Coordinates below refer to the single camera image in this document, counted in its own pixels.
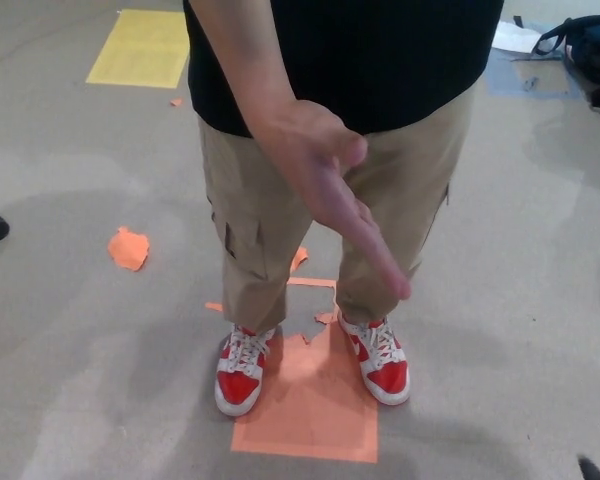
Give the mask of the person's right hand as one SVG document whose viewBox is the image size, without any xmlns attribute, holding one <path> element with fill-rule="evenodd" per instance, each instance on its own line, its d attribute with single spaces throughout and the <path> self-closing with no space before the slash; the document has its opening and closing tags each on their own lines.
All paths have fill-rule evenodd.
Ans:
<svg viewBox="0 0 600 480">
<path fill-rule="evenodd" d="M 364 162 L 366 140 L 326 108 L 299 100 L 260 115 L 250 128 L 311 217 L 363 254 L 394 299 L 407 299 L 411 288 L 406 275 L 369 208 L 343 178 L 345 170 Z"/>
</svg>

